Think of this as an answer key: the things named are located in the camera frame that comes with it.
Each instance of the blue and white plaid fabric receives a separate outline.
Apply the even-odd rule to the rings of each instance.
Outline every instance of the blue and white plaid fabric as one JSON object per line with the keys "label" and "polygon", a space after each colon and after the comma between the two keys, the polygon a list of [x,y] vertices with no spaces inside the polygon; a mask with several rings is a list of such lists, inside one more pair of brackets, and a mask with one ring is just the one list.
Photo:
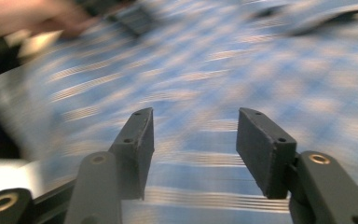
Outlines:
{"label": "blue and white plaid fabric", "polygon": [[0,77],[0,117],[42,161],[48,189],[145,107],[156,151],[145,201],[124,203],[125,223],[291,223],[288,201],[262,197],[236,153],[240,107],[267,114],[297,151],[335,157],[358,183],[358,21],[288,36],[241,1],[143,4],[158,25],[141,39],[102,22]]}

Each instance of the blue checkered fabric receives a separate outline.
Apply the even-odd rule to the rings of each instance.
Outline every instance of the blue checkered fabric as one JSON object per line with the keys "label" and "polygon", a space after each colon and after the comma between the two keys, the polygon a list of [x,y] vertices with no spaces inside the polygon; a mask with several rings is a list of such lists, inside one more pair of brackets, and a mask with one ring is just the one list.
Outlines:
{"label": "blue checkered fabric", "polygon": [[236,152],[240,107],[276,121],[298,152],[335,157],[358,184],[358,21],[291,36],[277,29],[284,10],[250,18],[234,0],[142,3],[157,25],[140,39],[101,22],[13,71],[16,82],[0,77],[1,117],[42,161],[48,189],[146,107],[156,151],[145,201],[123,204],[125,223],[291,223],[288,201],[266,200]]}

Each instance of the blurred hand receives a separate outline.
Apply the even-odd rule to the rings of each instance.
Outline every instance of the blurred hand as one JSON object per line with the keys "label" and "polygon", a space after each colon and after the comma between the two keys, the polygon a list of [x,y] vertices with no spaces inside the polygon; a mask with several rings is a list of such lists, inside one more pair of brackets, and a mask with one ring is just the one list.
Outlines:
{"label": "blurred hand", "polygon": [[0,0],[0,36],[28,29],[36,34],[63,30],[64,37],[75,37],[94,22],[69,0]]}

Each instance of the metal grommet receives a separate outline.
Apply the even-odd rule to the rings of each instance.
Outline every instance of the metal grommet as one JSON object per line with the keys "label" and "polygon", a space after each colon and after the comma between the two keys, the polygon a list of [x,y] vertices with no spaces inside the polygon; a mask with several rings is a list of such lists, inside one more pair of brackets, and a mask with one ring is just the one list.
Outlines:
{"label": "metal grommet", "polygon": [[96,155],[95,157],[91,158],[92,164],[101,164],[104,163],[104,161],[106,161],[106,157],[102,155]]}
{"label": "metal grommet", "polygon": [[0,212],[7,210],[9,207],[15,204],[18,199],[19,194],[16,192],[0,195]]}
{"label": "metal grommet", "polygon": [[330,163],[329,159],[327,159],[325,156],[318,155],[318,154],[310,155],[310,160],[323,165]]}

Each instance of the black mechanical arm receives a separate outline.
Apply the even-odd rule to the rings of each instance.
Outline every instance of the black mechanical arm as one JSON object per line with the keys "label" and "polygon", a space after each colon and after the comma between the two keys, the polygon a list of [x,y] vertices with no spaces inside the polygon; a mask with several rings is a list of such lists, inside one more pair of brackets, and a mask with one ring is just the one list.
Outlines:
{"label": "black mechanical arm", "polygon": [[[269,199],[291,192],[295,224],[358,224],[358,186],[326,154],[296,153],[296,140],[266,115],[240,109],[237,151]],[[107,152],[86,157],[77,179],[32,199],[27,189],[0,191],[0,223],[120,224],[121,200],[145,196],[154,152],[153,114],[133,113]]]}

